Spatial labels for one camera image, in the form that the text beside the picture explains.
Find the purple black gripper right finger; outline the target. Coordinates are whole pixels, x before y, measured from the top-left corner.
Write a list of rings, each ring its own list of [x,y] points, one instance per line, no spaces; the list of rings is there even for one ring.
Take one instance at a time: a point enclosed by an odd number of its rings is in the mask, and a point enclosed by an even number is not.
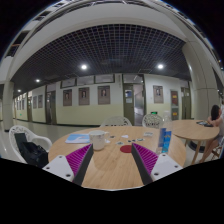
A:
[[[158,155],[136,143],[132,144],[131,153],[144,185],[148,185],[182,169],[182,167],[166,153]]]

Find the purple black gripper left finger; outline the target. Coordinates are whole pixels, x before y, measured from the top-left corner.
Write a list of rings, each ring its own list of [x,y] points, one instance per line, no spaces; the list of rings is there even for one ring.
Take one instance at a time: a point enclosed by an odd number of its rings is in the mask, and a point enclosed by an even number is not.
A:
[[[81,186],[92,156],[93,145],[88,144],[67,156],[57,156],[44,170]]]

